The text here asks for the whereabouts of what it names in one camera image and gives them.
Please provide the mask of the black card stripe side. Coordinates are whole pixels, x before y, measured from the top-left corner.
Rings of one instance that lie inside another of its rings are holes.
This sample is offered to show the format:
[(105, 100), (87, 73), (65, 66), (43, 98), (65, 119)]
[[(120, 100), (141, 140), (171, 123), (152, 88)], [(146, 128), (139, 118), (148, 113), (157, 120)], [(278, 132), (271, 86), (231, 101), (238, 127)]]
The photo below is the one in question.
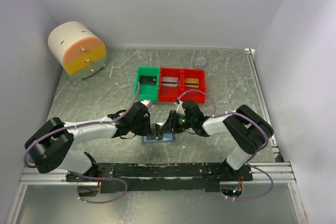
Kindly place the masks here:
[(160, 125), (157, 123), (154, 124), (154, 133), (155, 133), (156, 140), (162, 139), (162, 134), (160, 133)]

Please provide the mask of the blue card holder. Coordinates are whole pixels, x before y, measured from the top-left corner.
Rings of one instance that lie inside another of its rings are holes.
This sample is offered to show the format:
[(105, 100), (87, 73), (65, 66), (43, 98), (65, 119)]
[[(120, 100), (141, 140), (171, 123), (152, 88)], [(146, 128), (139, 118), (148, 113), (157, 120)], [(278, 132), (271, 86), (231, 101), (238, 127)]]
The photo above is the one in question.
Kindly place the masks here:
[(148, 136), (143, 136), (141, 141), (143, 144), (173, 142), (175, 141), (175, 135), (166, 133), (162, 135), (151, 134)]

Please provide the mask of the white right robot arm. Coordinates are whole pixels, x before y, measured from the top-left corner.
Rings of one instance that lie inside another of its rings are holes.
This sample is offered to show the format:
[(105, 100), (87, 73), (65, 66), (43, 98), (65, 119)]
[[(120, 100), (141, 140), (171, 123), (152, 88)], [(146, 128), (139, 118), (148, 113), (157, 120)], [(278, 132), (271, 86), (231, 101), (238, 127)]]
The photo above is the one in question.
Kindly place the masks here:
[(180, 134), (191, 129), (200, 137), (209, 137), (229, 132), (236, 147), (225, 159), (223, 176), (230, 181), (241, 174), (241, 167), (265, 148), (274, 130), (249, 106), (243, 104), (233, 112), (205, 116), (194, 100), (180, 102), (160, 126), (160, 134)]

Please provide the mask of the red plastic bin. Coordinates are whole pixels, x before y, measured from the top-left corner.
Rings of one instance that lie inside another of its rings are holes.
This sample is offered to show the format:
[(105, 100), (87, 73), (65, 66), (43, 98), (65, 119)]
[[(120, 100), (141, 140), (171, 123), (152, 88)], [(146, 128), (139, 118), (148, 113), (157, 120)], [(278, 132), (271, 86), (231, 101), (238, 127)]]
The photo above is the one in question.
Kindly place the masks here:
[(183, 92), (183, 71), (181, 68), (160, 68), (158, 101), (174, 102)]
[(205, 103), (206, 80), (205, 71), (200, 69), (183, 69), (184, 71), (184, 92), (191, 91), (182, 97), (182, 101), (194, 100), (196, 103)]

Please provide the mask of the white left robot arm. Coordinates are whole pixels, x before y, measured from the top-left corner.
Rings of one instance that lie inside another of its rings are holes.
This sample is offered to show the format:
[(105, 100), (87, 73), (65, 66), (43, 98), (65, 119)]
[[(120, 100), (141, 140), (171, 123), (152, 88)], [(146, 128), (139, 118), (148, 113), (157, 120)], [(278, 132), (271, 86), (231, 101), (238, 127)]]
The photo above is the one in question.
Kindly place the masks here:
[(60, 168), (79, 173), (87, 182), (93, 181), (98, 175), (93, 157), (70, 148), (103, 138), (124, 138), (129, 133), (149, 135), (151, 103), (150, 100), (138, 101), (127, 110), (93, 121), (75, 123), (52, 118), (25, 143), (24, 164), (41, 174)]

